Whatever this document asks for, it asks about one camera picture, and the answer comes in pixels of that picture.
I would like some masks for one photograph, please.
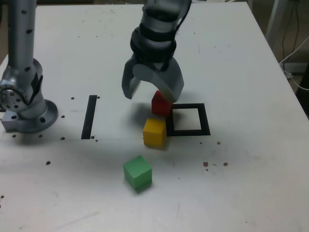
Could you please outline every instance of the black strip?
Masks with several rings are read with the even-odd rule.
[[[201,124],[200,130],[175,130],[174,129],[174,118],[173,110],[170,115],[166,118],[166,135],[167,137],[172,136],[201,136],[210,135],[210,129],[208,125],[205,105],[203,103],[198,104],[173,104],[173,109],[197,109],[199,122]]]
[[[90,95],[84,121],[82,139],[90,139],[93,117],[95,116],[96,103],[97,103],[97,96]]]
[[[140,23],[140,33],[145,38],[155,42],[174,41],[176,34],[175,31],[169,31],[165,33],[156,32],[145,27],[142,23]]]
[[[174,40],[169,47],[160,49],[140,44],[140,28],[138,27],[132,32],[130,46],[139,60],[150,63],[162,63],[173,57],[177,44]]]
[[[163,22],[171,23],[177,21],[178,19],[178,14],[171,14],[164,11],[158,11],[151,7],[146,7],[146,9],[145,7],[143,7],[142,10],[144,14],[147,14],[148,16]]]

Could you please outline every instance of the cable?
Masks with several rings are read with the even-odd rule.
[[[176,29],[175,29],[175,32],[178,31],[178,29],[180,28],[180,26],[181,26],[181,24],[183,23],[184,19],[187,17],[187,14],[189,13],[190,7],[191,7],[191,5],[192,5],[192,0],[190,0],[190,1],[188,2],[188,4],[189,4],[188,10],[187,10],[187,12],[185,13],[185,15],[183,16],[183,18],[181,19],[180,23],[177,25],[177,27],[176,27]]]
[[[304,43],[309,39],[309,36],[303,41],[303,43],[294,51],[292,52],[290,55],[288,55],[286,58],[284,58],[282,61],[280,61],[279,65],[281,65],[282,62],[284,62],[287,58],[289,58],[291,55],[293,55],[302,45],[304,45]]]
[[[300,89],[302,89],[302,90],[309,91],[309,88],[303,88],[303,87],[301,87],[293,78],[294,78],[294,77],[290,77],[290,80],[292,80],[292,81],[295,83],[295,85],[297,85],[297,86],[298,86]]]
[[[303,41],[303,43],[294,51],[292,52],[290,55],[288,55],[286,58],[284,58],[282,61],[280,61],[279,65],[282,64],[282,62],[284,62],[286,59],[288,59],[291,55],[293,55],[302,45],[304,45],[304,43],[309,39],[309,36]],[[296,83],[296,81],[293,79],[294,77],[292,75],[290,75],[290,73],[288,73],[287,71],[281,69],[284,72],[284,75],[287,77],[287,75],[289,76],[289,78],[287,77],[288,80],[292,80],[300,89],[302,90],[306,90],[309,91],[309,89],[307,88],[303,88],[301,87],[298,83]]]
[[[297,32],[296,32],[296,37],[295,37],[295,41],[294,41],[294,45],[293,45],[293,49],[292,49],[291,53],[294,52],[294,50],[295,50],[295,46],[296,46],[297,39],[298,39],[298,33],[299,33],[299,17],[298,17],[298,9],[297,9],[299,2],[300,2],[300,0],[296,1],[296,7],[295,7],[296,19],[297,19]],[[283,63],[283,70],[285,70],[285,63],[288,62],[288,60],[289,60],[289,58]]]
[[[2,0],[0,0],[0,26],[1,26],[1,22],[2,22]]]
[[[294,3],[294,5],[293,5],[293,7],[292,7],[290,19],[289,19],[288,25],[286,26],[286,29],[285,29],[285,32],[284,32],[284,35],[283,35],[283,38],[282,38],[282,43],[281,43],[281,45],[282,45],[282,51],[283,51],[282,59],[284,59],[284,57],[285,57],[285,51],[284,51],[284,40],[285,40],[285,35],[286,35],[286,33],[287,33],[287,31],[288,31],[288,28],[289,28],[289,26],[290,26],[290,23],[291,23],[291,20],[292,20],[292,16],[293,16],[293,12],[294,12],[294,8],[295,8],[295,6],[296,6],[296,4],[297,4],[297,1]]]

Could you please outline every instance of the red cube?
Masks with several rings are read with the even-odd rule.
[[[160,91],[155,92],[154,97],[151,101],[152,112],[156,115],[162,115],[164,117],[169,116],[170,111],[172,110],[173,103],[165,100]]]

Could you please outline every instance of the white cable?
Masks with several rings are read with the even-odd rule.
[[[294,51],[292,52],[290,55],[288,55],[286,58],[284,58],[279,65],[281,65],[282,62],[284,62],[287,58],[289,58],[291,55],[293,55],[302,45],[304,45],[304,43],[307,41],[307,39],[309,39],[309,36],[303,41],[303,43]]]
[[[292,80],[292,81],[295,83],[295,85],[297,85],[297,86],[298,86],[299,88],[301,88],[302,90],[309,91],[308,88],[303,88],[303,87],[299,86],[299,84],[298,84],[293,78],[294,78],[293,76],[290,76],[290,80]]]
[[[302,43],[294,52],[292,52],[290,55],[288,55],[286,58],[284,58],[282,61],[280,61],[279,65],[281,65],[282,62],[284,62],[287,58],[289,58],[291,55],[293,55],[302,45],[304,45],[304,43],[307,41],[307,39],[309,39],[309,36],[303,41],[303,43]],[[293,79],[294,77],[293,77],[289,72],[283,70],[282,68],[281,68],[281,70],[285,73],[285,76],[287,76],[287,75],[289,76],[289,78],[287,78],[287,79],[292,80],[292,81],[295,83],[295,85],[297,85],[300,89],[309,91],[308,88],[303,88],[303,87],[301,87],[301,86]]]

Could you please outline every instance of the green cube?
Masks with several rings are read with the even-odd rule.
[[[125,178],[137,191],[152,182],[152,170],[143,156],[137,156],[124,164]]]

